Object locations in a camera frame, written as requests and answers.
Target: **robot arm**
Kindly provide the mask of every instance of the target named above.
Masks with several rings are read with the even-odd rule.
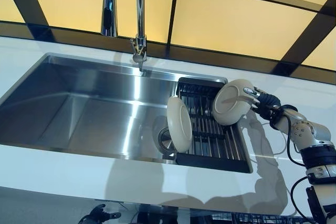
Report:
[[[310,122],[297,109],[290,105],[281,106],[280,100],[258,88],[243,88],[244,92],[258,102],[253,110],[270,121],[270,125],[287,135],[296,145],[306,167],[310,184],[306,189],[308,203],[314,220],[319,224],[336,223],[336,150],[331,142],[331,134],[325,126]]]
[[[105,212],[103,210],[105,206],[105,204],[96,206],[90,214],[81,218],[78,224],[102,224],[107,220],[118,219],[121,217],[121,213],[119,212],[114,212],[112,214]]]

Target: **stainless steel sink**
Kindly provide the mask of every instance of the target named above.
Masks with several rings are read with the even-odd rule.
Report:
[[[155,141],[180,77],[44,56],[0,99],[0,143],[174,163]]]

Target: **chrome faucet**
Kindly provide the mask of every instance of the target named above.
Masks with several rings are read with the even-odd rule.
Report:
[[[135,40],[131,39],[133,49],[133,60],[139,64],[142,71],[143,62],[147,59],[146,35],[145,35],[145,10],[144,0],[136,0],[136,11],[138,17],[138,33]],[[103,10],[101,19],[101,34],[110,37],[118,36],[117,25],[117,0],[103,0]]]

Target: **dish rack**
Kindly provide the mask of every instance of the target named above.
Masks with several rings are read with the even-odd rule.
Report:
[[[211,219],[220,224],[303,224],[307,223],[301,217],[295,216],[277,216],[277,215],[256,215],[236,212],[220,213],[211,215]]]
[[[237,124],[219,125],[212,117],[212,103],[224,83],[180,78],[176,95],[186,105],[193,139],[186,153],[177,153],[176,162],[210,169],[250,173],[246,146]]]

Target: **white countertop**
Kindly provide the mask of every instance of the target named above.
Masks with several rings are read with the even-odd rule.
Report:
[[[131,55],[107,50],[0,37],[0,97],[45,53],[132,64]],[[204,66],[148,57],[146,67],[225,77],[229,81],[248,79],[253,85],[278,96],[282,104],[292,104],[308,120],[328,127],[336,136],[336,86],[272,76],[269,74]],[[265,134],[256,131],[266,123],[253,113],[243,130],[253,173],[168,164],[128,161],[0,145],[0,186],[42,193],[173,205],[236,212],[290,215],[294,208],[286,187],[305,175],[292,164],[284,137],[268,124]],[[293,158],[300,155],[292,152]],[[300,184],[294,198],[301,211],[311,216],[305,188]]]

